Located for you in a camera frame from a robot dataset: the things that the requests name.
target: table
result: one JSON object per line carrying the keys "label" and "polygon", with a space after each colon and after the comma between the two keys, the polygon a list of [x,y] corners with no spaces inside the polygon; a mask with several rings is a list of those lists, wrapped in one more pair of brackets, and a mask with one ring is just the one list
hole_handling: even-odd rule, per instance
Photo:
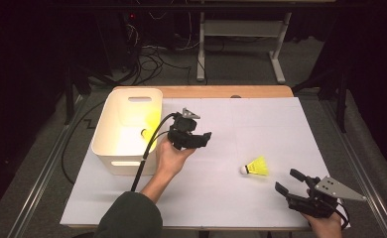
{"label": "table", "polygon": [[[334,2],[335,0],[217,0],[215,2]],[[292,13],[286,13],[282,21],[233,21],[233,20],[206,20],[203,12],[200,13],[199,23],[199,51],[196,67],[196,80],[205,80],[205,51],[203,44],[205,36],[238,36],[238,37],[268,37],[277,38],[274,51],[269,52],[272,67],[277,82],[286,83],[283,71],[281,70],[278,55],[283,45],[284,38],[289,27]]]}
{"label": "table", "polygon": [[[165,228],[309,230],[308,222],[290,210],[274,188],[279,181],[291,193],[306,195],[306,186],[289,175],[291,168],[312,177],[328,175],[300,102],[289,87],[157,88],[164,94],[163,114],[185,105],[201,116],[194,132],[213,133],[207,147],[190,157],[157,203]],[[232,127],[232,122],[241,127]],[[238,169],[261,154],[270,174],[241,175]],[[148,179],[142,177],[138,188]],[[133,177],[110,174],[88,149],[61,224],[96,226],[132,181]]]}

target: human hand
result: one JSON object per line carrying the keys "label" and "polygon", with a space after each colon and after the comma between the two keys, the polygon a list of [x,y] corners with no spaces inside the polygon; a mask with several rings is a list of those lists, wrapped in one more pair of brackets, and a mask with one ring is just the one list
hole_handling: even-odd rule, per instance
{"label": "human hand", "polygon": [[185,164],[188,156],[193,154],[195,149],[176,149],[165,136],[157,147],[157,174],[174,177],[177,175]]}
{"label": "human hand", "polygon": [[312,229],[318,238],[340,238],[341,217],[335,212],[329,218],[314,218],[301,213],[311,223]]}

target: sleeve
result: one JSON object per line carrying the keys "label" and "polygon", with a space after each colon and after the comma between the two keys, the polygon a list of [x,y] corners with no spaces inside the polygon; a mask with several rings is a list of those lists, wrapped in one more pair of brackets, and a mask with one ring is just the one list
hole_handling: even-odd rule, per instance
{"label": "sleeve", "polygon": [[159,208],[144,194],[126,191],[101,218],[95,238],[161,236],[163,219]]}

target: wooden tabletop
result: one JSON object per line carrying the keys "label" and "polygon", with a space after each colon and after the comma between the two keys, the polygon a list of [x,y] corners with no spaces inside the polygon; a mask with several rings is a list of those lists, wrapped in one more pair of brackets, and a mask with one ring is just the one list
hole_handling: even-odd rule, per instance
{"label": "wooden tabletop", "polygon": [[164,98],[271,98],[293,97],[292,89],[286,85],[216,85],[216,86],[139,86],[158,88]]}

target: white basket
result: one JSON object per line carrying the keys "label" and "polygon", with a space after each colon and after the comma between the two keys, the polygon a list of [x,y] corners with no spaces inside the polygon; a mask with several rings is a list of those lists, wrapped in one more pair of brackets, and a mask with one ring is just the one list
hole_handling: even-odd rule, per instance
{"label": "white basket", "polygon": [[[162,100],[163,93],[156,88],[123,88],[109,94],[91,149],[112,174],[136,175],[148,135],[151,137],[160,124]],[[153,175],[156,170],[156,144],[150,149],[143,175]]]}

